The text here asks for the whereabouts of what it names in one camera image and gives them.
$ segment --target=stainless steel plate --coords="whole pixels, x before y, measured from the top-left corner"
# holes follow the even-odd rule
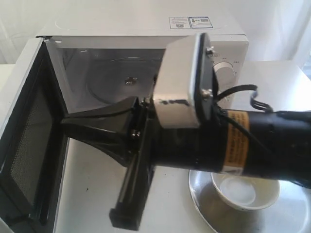
[[[225,204],[209,172],[189,171],[189,189],[197,210],[217,233],[311,233],[311,190],[280,181],[281,192],[267,209],[242,212]]]

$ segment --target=sticker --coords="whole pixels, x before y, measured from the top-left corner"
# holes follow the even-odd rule
[[[205,17],[189,17],[191,28],[213,28],[209,18]]]
[[[247,112],[229,110],[228,117],[249,130],[249,118]],[[241,175],[245,166],[247,153],[248,138],[232,124],[228,124],[227,148],[222,173]]]
[[[190,29],[188,17],[169,17],[171,29]]]

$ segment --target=microwave oven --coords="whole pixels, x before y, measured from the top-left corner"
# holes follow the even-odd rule
[[[27,42],[0,92],[2,220],[16,233],[53,232],[69,141],[59,122],[143,98],[165,47],[202,32],[215,50],[220,90],[234,86],[248,41],[216,0],[94,0],[56,14]]]

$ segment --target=white bowl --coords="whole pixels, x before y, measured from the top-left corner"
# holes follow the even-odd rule
[[[267,208],[276,202],[280,193],[280,184],[276,180],[217,173],[211,173],[211,178],[221,199],[237,210]]]

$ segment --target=open microwave door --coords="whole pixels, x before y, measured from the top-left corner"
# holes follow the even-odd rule
[[[15,233],[54,229],[66,112],[46,43],[31,39],[0,91],[0,217]]]

